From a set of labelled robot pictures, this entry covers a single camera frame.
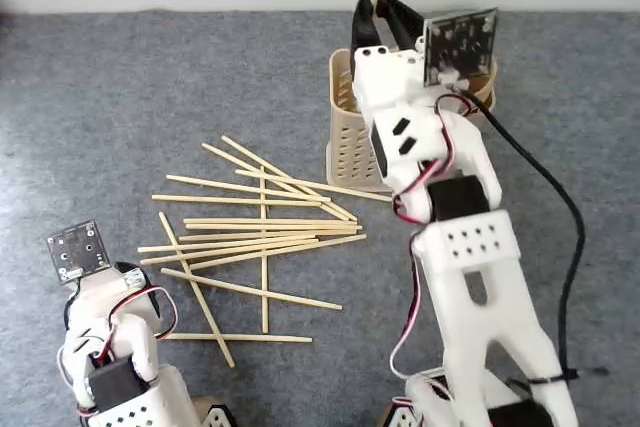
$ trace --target pile of chopsticks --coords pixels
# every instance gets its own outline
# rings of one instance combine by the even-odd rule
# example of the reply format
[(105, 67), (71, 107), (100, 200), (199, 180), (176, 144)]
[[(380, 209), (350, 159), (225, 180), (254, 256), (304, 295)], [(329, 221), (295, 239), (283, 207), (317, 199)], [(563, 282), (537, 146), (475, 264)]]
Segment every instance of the pile of chopsticks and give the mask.
[[(241, 169), (236, 170), (237, 174), (259, 179), (259, 187), (230, 184), (226, 182), (179, 175), (167, 175), (167, 179), (224, 190), (249, 192), (257, 194), (257, 197), (194, 197), (153, 194), (152, 199), (174, 202), (257, 205), (260, 208), (259, 217), (185, 218), (184, 227), (187, 230), (206, 231), (207, 233), (181, 236), (179, 237), (178, 242), (178, 239), (176, 238), (165, 214), (160, 212), (160, 220), (167, 234), (169, 244), (139, 247), (138, 252), (163, 254), (157, 257), (143, 259), (141, 261), (142, 265), (155, 265), (176, 261), (180, 262), (182, 271), (163, 268), (161, 272), (172, 277), (189, 281), (196, 299), (198, 300), (211, 328), (210, 334), (171, 334), (167, 338), (174, 340), (215, 340), (218, 342), (227, 363), (230, 367), (233, 367), (235, 362), (226, 344), (227, 341), (312, 341), (309, 337), (268, 335), (268, 299), (277, 299), (315, 307), (342, 310), (342, 306), (338, 304), (269, 290), (268, 257), (366, 239), (365, 234), (358, 233), (358, 231), (362, 230), (362, 226), (358, 225), (358, 219), (352, 213), (336, 204), (331, 200), (331, 198), (321, 195), (317, 191), (336, 192), (385, 202), (388, 202), (391, 199), (379, 194), (361, 192), (292, 178), (273, 164), (267, 162), (262, 157), (241, 146), (229, 137), (222, 136), (222, 140), (252, 163), (206, 143), (203, 143), (202, 147), (207, 151), (232, 162), (238, 167), (241, 167)], [(267, 182), (279, 187), (279, 189), (267, 188)], [(333, 218), (306, 219), (268, 217), (267, 211), (271, 206), (317, 207), (330, 214)], [(194, 271), (248, 259), (261, 259), (262, 282), (260, 289), (194, 275)], [(262, 298), (263, 334), (222, 334), (211, 310), (204, 300), (199, 284), (260, 296)]]

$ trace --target screw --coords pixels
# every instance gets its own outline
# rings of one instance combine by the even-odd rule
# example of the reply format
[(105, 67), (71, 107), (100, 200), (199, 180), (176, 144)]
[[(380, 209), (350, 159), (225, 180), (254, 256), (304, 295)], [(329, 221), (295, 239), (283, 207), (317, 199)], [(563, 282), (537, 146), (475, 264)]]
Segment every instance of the screw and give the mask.
[(489, 32), (491, 29), (493, 29), (493, 16), (485, 17), (482, 31)]

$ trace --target wooden stick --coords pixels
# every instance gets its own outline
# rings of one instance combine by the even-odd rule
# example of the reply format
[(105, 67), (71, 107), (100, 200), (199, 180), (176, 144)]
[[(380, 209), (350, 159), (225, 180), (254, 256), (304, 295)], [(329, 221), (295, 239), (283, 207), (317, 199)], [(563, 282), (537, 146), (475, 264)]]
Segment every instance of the wooden stick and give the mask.
[(282, 247), (291, 247), (294, 245), (307, 245), (307, 244), (316, 244), (316, 243), (318, 243), (318, 239), (285, 240), (280, 242), (273, 242), (271, 244), (241, 245), (240, 247), (229, 247), (226, 249), (205, 250), (203, 252), (191, 252), (189, 254), (175, 254), (175, 255), (165, 255), (162, 257), (151, 257), (150, 259), (142, 259), (140, 261), (140, 265), (164, 264), (166, 262), (173, 262), (174, 260), (200, 259), (202, 257), (216, 257), (218, 255), (237, 254), (239, 252), (251, 252), (255, 250), (264, 250), (266, 248), (279, 249)]
[(292, 179), (289, 177), (279, 177), (277, 175), (262, 174), (258, 172), (251, 172), (250, 170), (236, 170), (238, 175), (246, 175), (247, 177), (263, 178), (265, 180), (278, 180), (279, 182), (288, 182), (293, 185), (304, 185), (314, 187), (318, 190), (326, 190), (329, 192), (338, 192), (340, 194), (352, 195), (354, 197), (364, 197), (365, 199), (382, 200), (384, 202), (391, 202), (391, 197), (380, 194), (372, 194), (371, 192), (362, 192), (360, 190), (346, 189), (344, 187), (336, 187), (335, 185), (321, 184), (320, 182), (311, 182), (310, 180)]
[[(263, 166), (260, 166), (260, 172), (264, 174)], [(260, 189), (264, 190), (266, 183), (264, 179), (260, 179)], [(262, 193), (260, 194), (260, 198), (266, 199), (267, 196)], [(264, 204), (260, 205), (260, 220), (262, 223), (267, 220), (267, 207)], [(260, 257), (260, 288), (262, 290), (269, 290), (269, 266), (266, 255)], [(269, 299), (262, 297), (260, 301), (262, 304), (262, 333), (266, 334), (269, 332)]]
[(267, 218), (244, 218), (244, 217), (192, 217), (183, 220), (185, 224), (314, 224), (340, 227), (353, 227), (356, 225), (352, 220), (327, 220), (327, 219), (267, 219)]
[(208, 279), (206, 277), (200, 277), (198, 275), (183, 274), (179, 270), (162, 269), (160, 272), (162, 272), (165, 275), (170, 275), (172, 277), (178, 277), (184, 280), (199, 282), (201, 284), (207, 284), (207, 285), (211, 285), (213, 287), (218, 287), (221, 289), (235, 290), (236, 292), (242, 292), (243, 294), (261, 295), (261, 296), (269, 297), (270, 299), (283, 300), (285, 302), (294, 302), (296, 304), (312, 305), (314, 307), (322, 307), (325, 309), (332, 309), (332, 310), (342, 310), (341, 305), (333, 304), (331, 302), (307, 299), (305, 297), (298, 297), (296, 295), (280, 294), (278, 292), (271, 292), (269, 290), (254, 289), (253, 287), (247, 287), (244, 285), (230, 284), (229, 282), (222, 282), (220, 280)]
[(268, 244), (271, 242), (279, 242), (281, 240), (304, 240), (312, 239), (313, 234), (304, 235), (289, 235), (282, 237), (269, 237), (266, 239), (248, 239), (248, 240), (231, 240), (228, 242), (207, 242), (200, 244), (178, 244), (178, 245), (153, 245), (150, 247), (138, 247), (138, 253), (146, 254), (149, 252), (167, 252), (176, 250), (176, 247), (180, 250), (212, 250), (220, 247), (236, 247), (240, 245), (254, 245), (254, 244)]
[[(185, 177), (184, 175), (167, 175), (167, 180), (175, 180), (185, 184), (204, 185), (206, 187), (216, 187), (218, 189), (237, 190), (240, 192), (260, 193), (259, 187), (249, 187), (248, 185), (230, 184), (228, 182), (218, 182), (217, 180), (197, 179), (195, 177)], [(293, 192), (284, 192), (282, 190), (265, 189), (265, 194), (275, 195), (276, 197), (287, 197), (291, 199), (312, 200), (316, 202), (326, 202), (331, 200), (329, 197), (317, 195), (294, 194)]]
[[(250, 159), (256, 161), (257, 163), (259, 163), (260, 165), (263, 165), (266, 169), (270, 170), (271, 172), (274, 172), (276, 175), (282, 176), (282, 177), (289, 177), (289, 175), (287, 175), (285, 172), (283, 172), (282, 170), (278, 169), (275, 165), (270, 164), (269, 162), (267, 162), (266, 160), (264, 160), (262, 157), (257, 156), (256, 154), (254, 154), (253, 152), (251, 152), (249, 149), (244, 148), (243, 146), (241, 146), (240, 144), (238, 144), (236, 141), (234, 141), (233, 139), (227, 137), (226, 135), (222, 136), (222, 141), (226, 142), (227, 144), (229, 144), (231, 147), (233, 147), (234, 149), (236, 149), (238, 152), (246, 155), (247, 157), (249, 157)], [(303, 192), (308, 193), (309, 195), (318, 195), (317, 192), (315, 192), (314, 190), (310, 189), (309, 187), (305, 187), (305, 186), (300, 186), (299, 187), (300, 190), (302, 190)], [(333, 209), (336, 209), (336, 207), (338, 207), (337, 204), (333, 203), (333, 202), (327, 202), (329, 204), (330, 207), (332, 207)], [(357, 221), (357, 217), (355, 215), (353, 215), (350, 212), (347, 212), (346, 210), (340, 208), (340, 209), (336, 209), (339, 211), (342, 211), (343, 214), (347, 215), (348, 218), (350, 218), (351, 220), (355, 220)]]
[[(193, 195), (153, 194), (151, 200), (168, 200), (172, 202), (205, 202), (213, 204), (247, 204), (260, 205), (260, 199), (244, 199), (242, 197), (208, 197)], [(265, 200), (264, 205), (285, 205), (291, 207), (320, 207), (322, 202), (313, 200)]]
[(327, 235), (353, 235), (356, 229), (327, 229), (327, 230), (283, 230), (277, 232), (233, 232), (230, 234), (200, 234), (200, 235), (183, 235), (180, 240), (183, 242), (197, 242), (206, 240), (222, 240), (222, 239), (259, 239), (286, 237), (288, 235), (310, 234), (315, 236)]
[(191, 270), (204, 269), (205, 267), (211, 267), (214, 265), (231, 264), (233, 262), (240, 262), (241, 260), (255, 259), (262, 255), (278, 255), (289, 254), (291, 252), (300, 252), (301, 250), (319, 249), (320, 247), (328, 247), (330, 245), (346, 244), (347, 242), (354, 242), (356, 240), (366, 239), (366, 234), (352, 235), (350, 237), (340, 237), (338, 239), (323, 240), (310, 245), (296, 245), (293, 247), (283, 247), (281, 249), (266, 250), (264, 252), (249, 252), (248, 254), (232, 255), (231, 257), (223, 257), (222, 259), (207, 260), (205, 262), (198, 262), (191, 265)]
[[(207, 144), (205, 142), (202, 143), (202, 147), (205, 150), (208, 150), (209, 152), (216, 154), (220, 157), (222, 157), (225, 160), (228, 160), (229, 162), (232, 162), (240, 167), (242, 167), (243, 169), (247, 169), (250, 170), (252, 172), (260, 172), (260, 170), (258, 170), (257, 167), (254, 167), (251, 164), (248, 164), (247, 162), (245, 162), (244, 160), (240, 160), (237, 157), (234, 157), (233, 155), (225, 152), (222, 149), (218, 149), (217, 147), (214, 147), (213, 145)], [(281, 189), (284, 190), (288, 190), (289, 192), (302, 192), (304, 193), (304, 191), (302, 189), (297, 189), (289, 184), (285, 184), (282, 182), (274, 182), (274, 184), (276, 184), (278, 187), (280, 187)], [(339, 212), (336, 207), (338, 207), (337, 205), (333, 204), (332, 202), (329, 203), (329, 205), (325, 205), (325, 204), (321, 204), (320, 208), (322, 210), (324, 210), (325, 212), (328, 212), (329, 214), (333, 215), (334, 217), (337, 217), (340, 220), (349, 220), (349, 216), (344, 214), (344, 209), (343, 212)]]
[(185, 224), (188, 230), (362, 230), (361, 225), (322, 225), (322, 224)]
[[(310, 343), (313, 341), (311, 337), (298, 337), (295, 335), (222, 334), (222, 338), (226, 341), (242, 342)], [(212, 334), (169, 334), (164, 340), (218, 340), (218, 337)]]
[[(177, 246), (178, 241), (176, 240), (176, 236), (173, 233), (173, 229), (171, 228), (171, 225), (167, 220), (167, 216), (164, 215), (164, 212), (160, 212), (158, 215), (160, 216), (160, 222), (162, 222), (162, 226), (164, 227), (164, 230), (167, 233), (167, 237), (169, 237), (169, 242), (171, 242), (172, 245)], [(184, 260), (182, 260), (180, 263), (182, 264), (182, 269), (184, 270), (185, 275), (191, 275), (191, 269), (189, 268), (189, 264), (187, 264), (187, 262)], [(231, 351), (229, 350), (229, 347), (227, 347), (227, 343), (225, 342), (224, 337), (222, 337), (220, 333), (220, 329), (218, 328), (218, 324), (213, 318), (211, 309), (209, 309), (207, 302), (204, 300), (204, 295), (202, 295), (200, 286), (193, 281), (190, 281), (189, 283), (191, 284), (193, 293), (196, 295), (196, 299), (198, 299), (198, 303), (202, 308), (202, 312), (204, 313), (204, 316), (207, 319), (207, 322), (209, 323), (209, 327), (211, 327), (211, 332), (213, 332), (213, 335), (216, 337), (216, 340), (218, 341), (218, 345), (220, 346), (220, 350), (222, 350), (222, 354), (224, 355), (224, 358), (227, 360), (227, 364), (229, 364), (229, 367), (231, 368), (235, 367), (236, 363), (233, 360), (233, 357), (231, 356)]]

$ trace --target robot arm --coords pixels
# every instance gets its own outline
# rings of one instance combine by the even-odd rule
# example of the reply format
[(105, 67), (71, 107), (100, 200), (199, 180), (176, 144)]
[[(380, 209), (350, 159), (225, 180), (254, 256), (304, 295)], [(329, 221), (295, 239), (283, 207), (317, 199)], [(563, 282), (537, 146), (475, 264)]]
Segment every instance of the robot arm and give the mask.
[[(180, 373), (159, 364), (157, 340), (177, 323), (173, 300), (149, 285), (140, 268), (110, 266), (95, 222), (52, 235), (49, 246), (61, 282), (77, 285), (65, 308), (68, 330), (58, 365), (83, 425), (235, 425), (223, 406), (211, 407), (202, 424)], [(157, 291), (167, 295), (176, 315), (162, 334)]]
[[(474, 14), (461, 17), (439, 25), (453, 26), (451, 32), (457, 34), (456, 26), (468, 26)], [(485, 21), (495, 25), (495, 18)], [(427, 280), (445, 347), (440, 373), (450, 398), (438, 395), (436, 382), (425, 373), (407, 380), (406, 394), (414, 411), (437, 427), (501, 425), (496, 408), (504, 405), (515, 406), (514, 419), (518, 409), (526, 412), (522, 417), (537, 419), (530, 425), (575, 427), (578, 421), (564, 381), (534, 385), (534, 402), (517, 402), (485, 369), (487, 347), (498, 342), (528, 378), (562, 374), (553, 344), (536, 317), (509, 215), (499, 210), (502, 191), (480, 132), (458, 113), (465, 110), (465, 99), (451, 93), (461, 87), (462, 72), (444, 62), (447, 57), (441, 55), (439, 63), (430, 57), (442, 47), (431, 42), (434, 32), (449, 38), (448, 31), (436, 30), (427, 21), (416, 41), (417, 46), (426, 44), (422, 49), (390, 52), (384, 45), (367, 45), (353, 52), (354, 95), (382, 179), (410, 218), (423, 224), (412, 249)], [(440, 67), (439, 84), (432, 82), (434, 65)], [(440, 112), (445, 101), (447, 110)], [(431, 177), (427, 185), (416, 182), (428, 166), (445, 161), (451, 163), (446, 173)], [(474, 272), (481, 275), (487, 292), (484, 305), (469, 295), (465, 275)], [(491, 398), (496, 391), (502, 392), (497, 401)], [(512, 425), (524, 424), (516, 420)]]

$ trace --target beige plastic basket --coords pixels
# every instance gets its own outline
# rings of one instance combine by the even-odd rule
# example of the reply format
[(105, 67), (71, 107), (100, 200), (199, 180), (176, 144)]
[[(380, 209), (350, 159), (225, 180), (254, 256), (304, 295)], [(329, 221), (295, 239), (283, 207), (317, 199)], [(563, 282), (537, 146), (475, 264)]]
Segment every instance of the beige plastic basket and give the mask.
[[(498, 72), (495, 58), (491, 65), (489, 75), (475, 77), (470, 82), (471, 91), (489, 110), (493, 110), (495, 105), (493, 85)], [(331, 137), (326, 151), (327, 182), (371, 192), (389, 190), (380, 179), (366, 125), (356, 107), (351, 81), (349, 49), (336, 50), (329, 59)], [(467, 118), (478, 127), (484, 122), (481, 113)]]

